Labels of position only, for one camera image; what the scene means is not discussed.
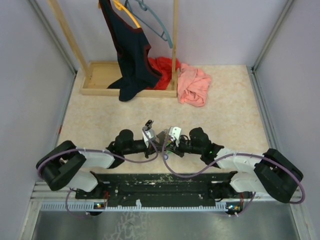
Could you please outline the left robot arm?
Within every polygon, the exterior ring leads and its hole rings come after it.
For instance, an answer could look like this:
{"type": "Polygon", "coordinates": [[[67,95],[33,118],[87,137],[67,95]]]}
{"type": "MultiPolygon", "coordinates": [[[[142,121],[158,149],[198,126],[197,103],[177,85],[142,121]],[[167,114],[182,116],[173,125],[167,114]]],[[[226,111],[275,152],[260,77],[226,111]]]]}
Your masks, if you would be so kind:
{"type": "Polygon", "coordinates": [[[137,161],[125,158],[126,155],[144,153],[145,157],[159,154],[155,145],[156,135],[153,129],[142,128],[141,140],[134,140],[133,132],[122,130],[115,141],[103,149],[79,148],[66,140],[36,164],[37,174],[50,190],[58,191],[64,187],[80,189],[97,199],[103,195],[104,186],[99,183],[94,173],[84,172],[81,168],[114,169],[124,162],[143,164],[155,160],[156,157],[137,161]]]}

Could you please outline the black headed key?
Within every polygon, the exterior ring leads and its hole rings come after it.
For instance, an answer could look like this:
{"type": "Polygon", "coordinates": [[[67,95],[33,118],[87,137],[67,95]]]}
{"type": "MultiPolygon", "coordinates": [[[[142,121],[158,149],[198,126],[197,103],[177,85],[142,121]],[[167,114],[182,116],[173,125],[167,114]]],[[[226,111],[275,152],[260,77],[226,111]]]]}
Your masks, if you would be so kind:
{"type": "Polygon", "coordinates": [[[149,119],[149,120],[146,122],[145,127],[146,127],[147,129],[151,129],[153,122],[154,122],[153,120],[149,119]]]}

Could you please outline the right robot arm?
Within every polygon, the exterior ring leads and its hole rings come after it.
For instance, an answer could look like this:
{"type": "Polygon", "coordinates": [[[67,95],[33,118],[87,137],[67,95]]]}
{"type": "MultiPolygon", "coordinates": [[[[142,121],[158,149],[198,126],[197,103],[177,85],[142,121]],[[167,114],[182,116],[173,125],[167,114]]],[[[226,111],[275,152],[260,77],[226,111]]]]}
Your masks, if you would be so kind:
{"type": "Polygon", "coordinates": [[[234,175],[223,185],[223,192],[229,198],[243,192],[265,193],[278,202],[293,204],[292,197],[300,190],[297,204],[305,200],[302,172],[277,149],[269,148],[260,154],[238,152],[213,143],[201,127],[193,128],[188,137],[181,134],[180,128],[171,127],[161,150],[164,160],[168,158],[166,151],[180,157],[185,153],[199,155],[206,166],[189,175],[190,178],[210,167],[233,170],[234,175]]]}

